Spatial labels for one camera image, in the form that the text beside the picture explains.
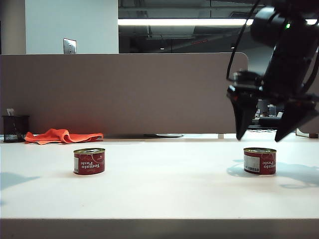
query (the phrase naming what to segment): fluorescent light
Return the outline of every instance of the fluorescent light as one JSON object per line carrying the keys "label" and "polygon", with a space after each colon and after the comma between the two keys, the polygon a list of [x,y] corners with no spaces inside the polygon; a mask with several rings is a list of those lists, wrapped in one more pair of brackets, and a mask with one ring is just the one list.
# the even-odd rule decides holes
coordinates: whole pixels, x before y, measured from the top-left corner
{"label": "fluorescent light", "polygon": [[179,19],[118,19],[118,25],[124,26],[242,26],[245,19],[222,19],[222,18],[179,18]]}
{"label": "fluorescent light", "polygon": [[309,25],[314,25],[316,23],[317,19],[307,19],[306,21]]}

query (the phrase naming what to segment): orange cloth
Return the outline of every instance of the orange cloth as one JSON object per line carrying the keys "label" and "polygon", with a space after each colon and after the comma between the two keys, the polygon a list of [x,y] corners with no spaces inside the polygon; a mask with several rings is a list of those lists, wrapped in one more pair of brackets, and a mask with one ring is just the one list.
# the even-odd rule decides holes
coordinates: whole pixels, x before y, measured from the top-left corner
{"label": "orange cloth", "polygon": [[49,129],[46,133],[34,136],[31,132],[26,133],[25,143],[83,143],[83,142],[93,142],[98,139],[102,139],[102,133],[92,133],[92,134],[73,134],[69,133],[66,129]]}

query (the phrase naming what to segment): tomato paste can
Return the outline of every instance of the tomato paste can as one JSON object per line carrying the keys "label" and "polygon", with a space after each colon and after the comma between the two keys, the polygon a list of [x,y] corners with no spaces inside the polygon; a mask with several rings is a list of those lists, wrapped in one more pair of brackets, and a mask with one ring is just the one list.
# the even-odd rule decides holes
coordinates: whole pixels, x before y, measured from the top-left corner
{"label": "tomato paste can", "polygon": [[74,152],[74,173],[81,175],[101,173],[105,169],[104,148],[83,148]]}
{"label": "tomato paste can", "polygon": [[276,150],[244,148],[244,170],[256,174],[274,174],[276,172]]}

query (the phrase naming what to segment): gray partition wall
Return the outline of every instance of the gray partition wall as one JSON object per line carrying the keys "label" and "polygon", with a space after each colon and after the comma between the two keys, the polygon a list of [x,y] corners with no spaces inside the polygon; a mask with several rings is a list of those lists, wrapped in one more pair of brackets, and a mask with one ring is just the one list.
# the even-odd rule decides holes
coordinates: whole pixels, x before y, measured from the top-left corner
{"label": "gray partition wall", "polygon": [[[1,56],[1,112],[30,115],[30,131],[226,133],[230,53]],[[247,69],[236,54],[232,71]]]}

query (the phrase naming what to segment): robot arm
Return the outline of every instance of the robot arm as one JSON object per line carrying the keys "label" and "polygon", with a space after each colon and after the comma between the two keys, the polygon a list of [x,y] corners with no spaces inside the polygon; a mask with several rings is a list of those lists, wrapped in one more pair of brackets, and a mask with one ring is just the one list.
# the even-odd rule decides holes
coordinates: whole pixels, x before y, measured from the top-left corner
{"label": "robot arm", "polygon": [[305,19],[318,14],[319,2],[306,2],[276,0],[273,7],[265,7],[256,14],[251,35],[255,41],[273,47],[274,52],[263,76],[237,72],[227,90],[234,108],[237,139],[251,123],[258,99],[267,99],[273,105],[285,104],[275,141],[319,115],[315,110],[319,97],[306,94],[317,74],[318,56],[310,79],[303,84],[319,46],[318,22],[309,25]]}

